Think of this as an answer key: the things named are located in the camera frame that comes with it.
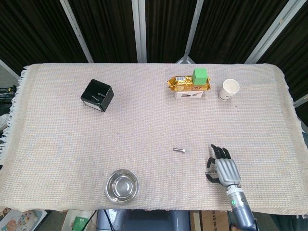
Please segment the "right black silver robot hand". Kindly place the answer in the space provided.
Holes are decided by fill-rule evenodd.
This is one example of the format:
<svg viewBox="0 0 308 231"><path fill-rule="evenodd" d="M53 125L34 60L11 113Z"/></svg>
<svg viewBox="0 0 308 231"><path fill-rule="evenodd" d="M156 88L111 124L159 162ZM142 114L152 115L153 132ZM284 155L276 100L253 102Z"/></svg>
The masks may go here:
<svg viewBox="0 0 308 231"><path fill-rule="evenodd" d="M211 173L205 173L206 178L211 183L219 183L228 188L232 185L239 185L241 177L237 169L236 163L231 158L229 151L226 148L220 148L213 144L210 145L214 151L215 157L210 157L207 161L207 168L211 164L215 166L217 178L213 178Z"/></svg>

